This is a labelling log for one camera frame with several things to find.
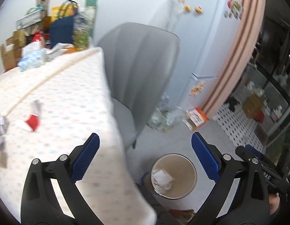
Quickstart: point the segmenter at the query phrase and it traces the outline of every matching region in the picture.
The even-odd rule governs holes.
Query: curtain
[[[202,111],[209,118],[218,111],[239,81],[262,26],[266,0],[239,1],[244,8],[239,30],[218,81],[202,106]]]

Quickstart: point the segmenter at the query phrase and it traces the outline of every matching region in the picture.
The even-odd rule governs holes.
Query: refrigerator
[[[185,0],[184,5],[191,11],[180,15],[173,31],[181,39],[180,54],[163,97],[169,109],[190,110],[201,107],[215,87],[243,7],[239,0]]]

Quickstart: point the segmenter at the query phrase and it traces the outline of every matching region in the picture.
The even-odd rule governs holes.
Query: chair seat
[[[114,104],[114,117],[118,123],[118,128],[122,136],[124,148],[130,147],[137,138],[134,118],[131,111],[117,99],[112,98]]]

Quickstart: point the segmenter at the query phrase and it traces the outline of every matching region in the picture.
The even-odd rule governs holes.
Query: white patterned tablecloth
[[[37,132],[31,133],[15,122],[28,117],[36,99],[42,103],[42,119]],[[94,132],[100,148],[84,178],[76,182],[87,204],[105,225],[155,224],[154,210],[128,174],[112,109],[101,48],[0,76],[0,114],[10,122],[5,144],[8,168],[0,168],[0,197],[17,220],[31,161],[54,161],[70,154]],[[71,215],[57,182],[53,187],[64,213]]]

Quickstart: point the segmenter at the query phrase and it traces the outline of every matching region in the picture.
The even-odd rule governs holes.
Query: blue bag
[[[50,38],[50,46],[53,48],[57,43],[68,43],[73,44],[73,23],[74,23],[74,16],[77,14],[77,10],[74,12],[73,16],[63,17],[68,9],[64,9],[64,14],[60,17],[60,12],[62,8],[70,2],[67,6],[71,3],[76,3],[72,0],[65,1],[61,6],[58,13],[58,19],[54,21],[49,27],[49,38]]]

